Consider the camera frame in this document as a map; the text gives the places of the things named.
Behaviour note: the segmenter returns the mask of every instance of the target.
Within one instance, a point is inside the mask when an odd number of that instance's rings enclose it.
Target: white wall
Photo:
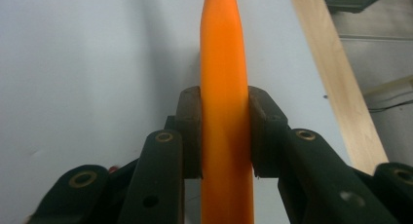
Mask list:
[[[249,83],[348,162],[289,0],[239,4]],[[179,92],[199,84],[202,5],[0,0],[0,223],[21,223],[71,168],[139,156]],[[255,180],[255,191],[256,223],[287,222],[276,180]]]

